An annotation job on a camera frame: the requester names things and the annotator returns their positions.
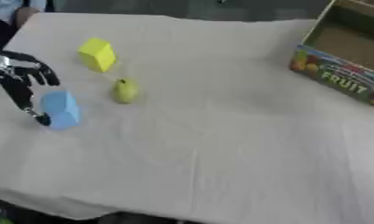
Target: yellow cube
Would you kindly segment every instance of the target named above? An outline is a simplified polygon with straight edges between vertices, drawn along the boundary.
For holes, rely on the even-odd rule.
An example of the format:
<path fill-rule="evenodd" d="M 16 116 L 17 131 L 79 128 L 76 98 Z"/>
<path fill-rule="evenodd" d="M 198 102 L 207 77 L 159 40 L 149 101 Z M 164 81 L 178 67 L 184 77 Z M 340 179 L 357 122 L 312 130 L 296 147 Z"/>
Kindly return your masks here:
<path fill-rule="evenodd" d="M 91 38 L 79 48 L 83 64 L 91 70 L 104 73 L 115 63 L 116 55 L 106 40 Z"/>

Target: fruit box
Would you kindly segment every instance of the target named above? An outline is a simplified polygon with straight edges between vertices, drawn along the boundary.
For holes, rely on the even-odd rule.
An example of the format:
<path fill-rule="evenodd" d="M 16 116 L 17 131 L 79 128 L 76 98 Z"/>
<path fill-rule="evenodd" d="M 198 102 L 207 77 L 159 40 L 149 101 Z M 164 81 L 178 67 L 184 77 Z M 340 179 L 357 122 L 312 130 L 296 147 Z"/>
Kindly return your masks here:
<path fill-rule="evenodd" d="M 374 105 L 374 5 L 332 1 L 297 46 L 290 68 Z"/>

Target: white tablecloth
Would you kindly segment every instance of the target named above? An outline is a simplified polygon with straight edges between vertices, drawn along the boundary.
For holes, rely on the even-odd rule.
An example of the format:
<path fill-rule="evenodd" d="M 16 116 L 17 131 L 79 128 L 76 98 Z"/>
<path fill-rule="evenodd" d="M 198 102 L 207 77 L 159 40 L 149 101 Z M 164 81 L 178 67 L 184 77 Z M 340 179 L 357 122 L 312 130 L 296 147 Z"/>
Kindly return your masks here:
<path fill-rule="evenodd" d="M 8 49 L 53 67 L 83 121 L 40 127 L 0 88 L 0 198 L 75 219 L 374 224 L 374 108 L 286 68 L 313 23 L 35 16 Z M 107 75 L 135 79 L 135 103 L 81 65 L 91 37 L 113 44 Z"/>

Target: floor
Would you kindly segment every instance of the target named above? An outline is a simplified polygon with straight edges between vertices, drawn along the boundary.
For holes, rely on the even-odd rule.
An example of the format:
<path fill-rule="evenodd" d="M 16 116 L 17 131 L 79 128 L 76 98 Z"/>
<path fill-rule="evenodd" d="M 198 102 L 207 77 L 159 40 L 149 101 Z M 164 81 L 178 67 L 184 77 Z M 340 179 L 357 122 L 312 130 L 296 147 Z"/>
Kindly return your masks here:
<path fill-rule="evenodd" d="M 227 21 L 317 18 L 329 0 L 56 0 L 59 11 Z"/>

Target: blue foam block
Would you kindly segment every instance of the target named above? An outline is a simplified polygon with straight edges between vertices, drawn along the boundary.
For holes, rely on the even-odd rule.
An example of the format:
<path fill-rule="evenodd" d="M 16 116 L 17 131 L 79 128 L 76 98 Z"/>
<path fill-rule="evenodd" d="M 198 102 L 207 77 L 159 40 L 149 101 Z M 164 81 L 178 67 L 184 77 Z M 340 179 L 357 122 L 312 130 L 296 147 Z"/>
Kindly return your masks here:
<path fill-rule="evenodd" d="M 80 119 L 80 110 L 75 98 L 68 91 L 56 91 L 42 96 L 42 111 L 51 118 L 50 128 L 66 130 L 76 126 Z"/>

